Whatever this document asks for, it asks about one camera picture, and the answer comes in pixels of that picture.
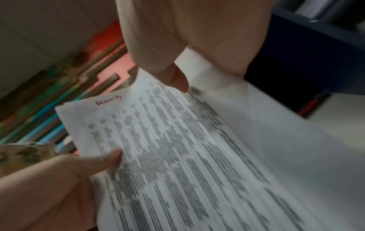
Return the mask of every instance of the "stack of paper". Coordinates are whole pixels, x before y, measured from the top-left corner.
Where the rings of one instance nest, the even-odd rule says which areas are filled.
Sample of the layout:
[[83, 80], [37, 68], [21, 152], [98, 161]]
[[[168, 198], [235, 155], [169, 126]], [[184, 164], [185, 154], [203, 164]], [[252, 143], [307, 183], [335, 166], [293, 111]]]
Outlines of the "stack of paper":
[[123, 150], [93, 179], [100, 231], [327, 230], [198, 92], [139, 76], [56, 110], [81, 156]]

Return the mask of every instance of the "gray wall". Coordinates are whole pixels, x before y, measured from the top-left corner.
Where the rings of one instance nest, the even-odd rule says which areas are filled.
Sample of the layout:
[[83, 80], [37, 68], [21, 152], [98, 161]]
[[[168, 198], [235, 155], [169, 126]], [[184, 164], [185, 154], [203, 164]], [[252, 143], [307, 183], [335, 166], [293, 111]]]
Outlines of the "gray wall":
[[116, 19], [114, 0], [0, 1], [0, 97]]

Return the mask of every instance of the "page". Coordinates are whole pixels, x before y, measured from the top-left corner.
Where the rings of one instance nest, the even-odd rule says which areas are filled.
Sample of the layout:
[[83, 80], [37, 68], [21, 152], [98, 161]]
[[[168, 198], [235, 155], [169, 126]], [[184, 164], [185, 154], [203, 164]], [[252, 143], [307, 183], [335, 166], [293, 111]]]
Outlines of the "page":
[[327, 230], [199, 92], [137, 80], [117, 104], [57, 108], [80, 155], [123, 150], [93, 179], [100, 231]]

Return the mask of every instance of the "paper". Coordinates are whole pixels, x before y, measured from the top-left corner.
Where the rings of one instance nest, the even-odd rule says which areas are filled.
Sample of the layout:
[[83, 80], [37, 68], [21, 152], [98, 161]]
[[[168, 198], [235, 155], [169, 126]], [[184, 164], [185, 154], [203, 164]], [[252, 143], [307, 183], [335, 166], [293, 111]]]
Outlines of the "paper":
[[199, 92], [137, 78], [57, 112], [80, 155], [123, 150], [94, 179], [100, 231], [327, 230]]

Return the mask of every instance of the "person's right hand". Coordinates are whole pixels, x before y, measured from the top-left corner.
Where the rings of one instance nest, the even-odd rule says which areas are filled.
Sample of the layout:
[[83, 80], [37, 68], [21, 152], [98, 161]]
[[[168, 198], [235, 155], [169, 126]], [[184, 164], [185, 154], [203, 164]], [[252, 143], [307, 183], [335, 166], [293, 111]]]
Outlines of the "person's right hand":
[[265, 39], [273, 0], [116, 0], [133, 61], [186, 92], [174, 64], [191, 47], [223, 71], [243, 77]]

